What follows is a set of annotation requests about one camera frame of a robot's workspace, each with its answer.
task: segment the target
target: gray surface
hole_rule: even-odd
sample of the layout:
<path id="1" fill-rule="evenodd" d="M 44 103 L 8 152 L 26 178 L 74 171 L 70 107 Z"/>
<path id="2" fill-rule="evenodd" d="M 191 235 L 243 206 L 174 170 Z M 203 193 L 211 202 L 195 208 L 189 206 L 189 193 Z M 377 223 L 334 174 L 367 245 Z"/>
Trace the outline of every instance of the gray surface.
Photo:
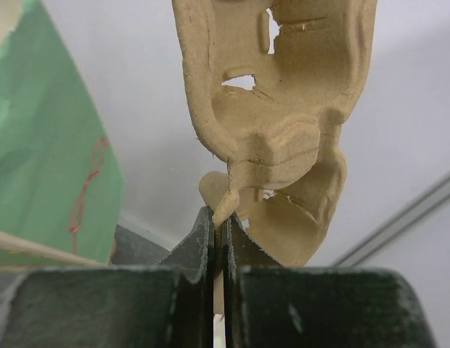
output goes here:
<path id="1" fill-rule="evenodd" d="M 168 346 L 171 271 L 47 269 L 17 280 L 2 294 L 1 348 Z"/>
<path id="2" fill-rule="evenodd" d="M 169 254 L 167 249 L 121 226 L 115 230 L 115 242 L 114 265 L 154 265 Z"/>

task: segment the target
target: torn cardboard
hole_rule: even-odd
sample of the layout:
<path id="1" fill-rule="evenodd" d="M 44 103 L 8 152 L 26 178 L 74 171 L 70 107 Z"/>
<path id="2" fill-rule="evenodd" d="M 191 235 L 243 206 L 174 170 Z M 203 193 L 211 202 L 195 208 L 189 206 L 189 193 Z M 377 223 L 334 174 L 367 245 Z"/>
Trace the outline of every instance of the torn cardboard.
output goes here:
<path id="1" fill-rule="evenodd" d="M 203 178 L 202 197 L 216 226 L 235 210 L 247 217 L 283 265 L 306 264 L 335 212 L 346 177 L 338 139 L 367 78 L 376 4 L 173 0 L 192 124 L 228 165 L 226 177 Z M 251 91 L 222 85 L 243 75 Z"/>

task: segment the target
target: hole in cardboard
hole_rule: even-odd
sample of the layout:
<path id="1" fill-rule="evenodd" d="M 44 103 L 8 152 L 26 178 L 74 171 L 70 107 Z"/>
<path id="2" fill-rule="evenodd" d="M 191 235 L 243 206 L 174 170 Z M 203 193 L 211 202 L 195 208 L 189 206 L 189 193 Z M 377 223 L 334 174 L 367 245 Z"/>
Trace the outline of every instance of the hole in cardboard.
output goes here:
<path id="1" fill-rule="evenodd" d="M 269 14 L 269 40 L 270 40 L 270 47 L 267 54 L 275 54 L 275 38 L 280 34 L 280 26 L 277 22 L 274 20 L 274 14 L 271 11 L 271 8 L 269 7 L 266 9 L 266 12 Z"/>
<path id="2" fill-rule="evenodd" d="M 255 78 L 252 75 L 238 76 L 237 78 L 230 78 L 222 83 L 223 86 L 231 86 L 252 91 L 255 86 Z"/>
<path id="3" fill-rule="evenodd" d="M 246 230 L 249 227 L 249 220 L 246 219 L 244 221 L 241 222 L 242 227 Z"/>
<path id="4" fill-rule="evenodd" d="M 263 198 L 264 199 L 270 199 L 273 196 L 275 196 L 275 191 L 273 191 L 273 190 L 263 190 Z"/>

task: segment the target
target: red drawing line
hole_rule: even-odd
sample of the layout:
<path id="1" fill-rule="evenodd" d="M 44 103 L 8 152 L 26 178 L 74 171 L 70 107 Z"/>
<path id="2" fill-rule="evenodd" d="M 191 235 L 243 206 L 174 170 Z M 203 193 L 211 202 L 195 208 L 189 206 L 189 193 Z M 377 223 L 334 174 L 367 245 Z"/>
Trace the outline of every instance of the red drawing line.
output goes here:
<path id="1" fill-rule="evenodd" d="M 83 211 L 85 209 L 85 197 L 86 191 L 88 190 L 88 186 L 91 180 L 96 178 L 102 169 L 102 163 L 104 160 L 104 152 L 106 151 L 107 146 L 109 145 L 109 141 L 100 137 L 96 145 L 93 149 L 93 159 L 91 160 L 91 169 L 89 171 L 88 178 L 85 180 L 85 184 L 78 195 L 78 198 L 73 205 L 72 212 L 70 213 L 70 221 L 68 225 L 68 230 L 72 234 L 72 250 L 73 254 L 77 254 L 77 232 L 80 230 L 81 223 L 83 221 Z"/>

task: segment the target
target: green board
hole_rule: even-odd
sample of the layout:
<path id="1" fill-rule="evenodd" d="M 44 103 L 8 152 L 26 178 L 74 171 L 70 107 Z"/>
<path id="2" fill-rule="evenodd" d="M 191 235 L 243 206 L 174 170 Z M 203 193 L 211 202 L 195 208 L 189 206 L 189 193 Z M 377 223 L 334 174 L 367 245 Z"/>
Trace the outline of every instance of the green board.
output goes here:
<path id="1" fill-rule="evenodd" d="M 0 47 L 0 231 L 72 252 L 70 213 L 107 136 L 41 2 L 23 6 Z M 111 145 L 103 161 L 86 191 L 76 249 L 107 264 L 124 184 Z"/>

